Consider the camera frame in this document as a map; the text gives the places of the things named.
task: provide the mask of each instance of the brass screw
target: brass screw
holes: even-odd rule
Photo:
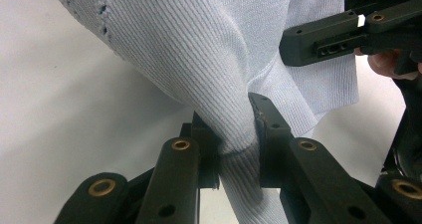
[[[422,189],[408,181],[394,179],[392,180],[394,190],[398,193],[417,200],[422,200]]]
[[[373,19],[374,21],[377,21],[377,22],[384,20],[384,18],[385,18],[385,17],[384,17],[383,15],[381,15],[381,14],[376,14],[376,15],[373,15],[373,16],[372,16],[372,19]]]
[[[105,188],[101,188],[101,185],[103,184],[106,184]],[[93,183],[90,186],[90,189],[88,189],[88,193],[94,197],[101,197],[101,196],[106,196],[109,193],[111,193],[114,190],[114,188],[115,188],[115,181],[112,179],[105,178]]]
[[[187,140],[183,140],[183,139],[177,140],[177,141],[175,141],[171,144],[171,147],[174,150],[178,150],[178,151],[185,150],[185,149],[189,148],[189,146],[190,146],[190,142],[187,141]]]
[[[301,141],[299,143],[299,147],[303,148],[304,150],[307,151],[314,151],[317,149],[317,146],[311,142],[306,142],[306,141]]]

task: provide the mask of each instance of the fabric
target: fabric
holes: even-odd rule
[[[343,0],[60,0],[73,16],[221,137],[221,177],[240,223],[285,223],[259,188],[248,92],[269,97],[293,129],[356,101],[353,57],[284,66],[284,29],[342,11]]]

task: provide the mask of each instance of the light blue fabric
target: light blue fabric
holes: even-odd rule
[[[221,176],[240,223],[285,223],[275,190],[259,188],[248,92],[269,97],[293,129],[310,131],[356,101],[352,56],[288,68],[284,29],[342,11],[343,0],[61,0],[78,21],[222,138]]]

